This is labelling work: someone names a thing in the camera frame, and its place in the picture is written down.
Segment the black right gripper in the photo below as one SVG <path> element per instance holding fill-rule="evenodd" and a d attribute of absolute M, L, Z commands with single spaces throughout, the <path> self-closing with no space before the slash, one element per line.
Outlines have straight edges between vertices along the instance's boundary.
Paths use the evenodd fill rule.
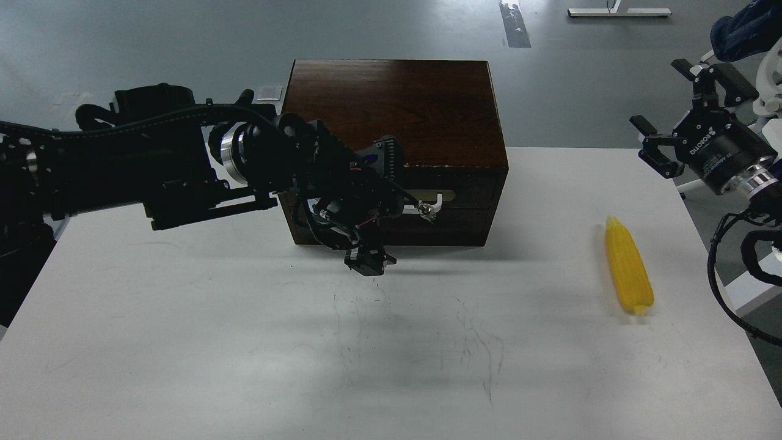
<path fill-rule="evenodd" d="M 769 167 L 777 151 L 732 114 L 760 97 L 757 88 L 729 62 L 673 59 L 671 67 L 692 83 L 692 108 L 673 134 L 660 134 L 642 115 L 630 117 L 641 135 L 639 158 L 666 179 L 682 175 L 686 164 L 716 195 L 749 167 Z M 674 147 L 681 162 L 660 147 Z"/>

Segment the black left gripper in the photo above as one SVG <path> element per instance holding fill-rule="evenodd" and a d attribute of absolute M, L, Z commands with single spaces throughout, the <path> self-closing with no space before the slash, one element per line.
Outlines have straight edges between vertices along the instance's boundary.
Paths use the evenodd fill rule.
<path fill-rule="evenodd" d="M 400 186 L 403 148 L 383 136 L 355 152 L 335 136 L 293 137 L 296 158 L 293 225 L 308 229 L 325 247 L 348 250 L 343 262 L 361 276 L 382 276 L 397 259 L 382 244 L 383 218 L 418 215 L 433 224 L 437 203 L 419 200 Z"/>

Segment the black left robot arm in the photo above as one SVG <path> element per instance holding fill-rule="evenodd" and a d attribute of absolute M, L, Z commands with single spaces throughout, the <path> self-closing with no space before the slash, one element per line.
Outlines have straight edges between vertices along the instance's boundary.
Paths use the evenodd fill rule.
<path fill-rule="evenodd" d="M 234 103 L 196 103 L 173 84 L 116 91 L 83 104 L 78 131 L 2 122 L 2 327 L 8 328 L 56 244 L 52 221 L 142 204 L 154 230 L 265 211 L 293 193 L 293 222 L 344 250 L 345 265 L 380 276 L 396 262 L 380 223 L 428 203 L 402 185 L 394 136 L 350 150 L 321 120 L 279 114 L 244 90 Z"/>

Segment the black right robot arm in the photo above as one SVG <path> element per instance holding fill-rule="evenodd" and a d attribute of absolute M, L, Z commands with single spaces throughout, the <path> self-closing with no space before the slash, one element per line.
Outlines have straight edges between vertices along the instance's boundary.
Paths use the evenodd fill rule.
<path fill-rule="evenodd" d="M 740 213 L 721 218 L 707 251 L 707 281 L 721 309 L 749 336 L 780 346 L 780 338 L 753 326 L 727 306 L 716 281 L 715 263 L 723 237 L 737 222 L 757 226 L 743 237 L 740 253 L 755 279 L 780 286 L 780 277 L 762 270 L 760 242 L 780 244 L 780 176 L 773 173 L 778 153 L 734 113 L 759 98 L 759 92 L 728 62 L 693 65 L 674 59 L 672 67 L 692 84 L 692 108 L 670 134 L 662 134 L 641 115 L 629 119 L 640 133 L 638 153 L 663 178 L 680 176 L 685 168 L 716 195 L 735 191 L 748 201 Z"/>

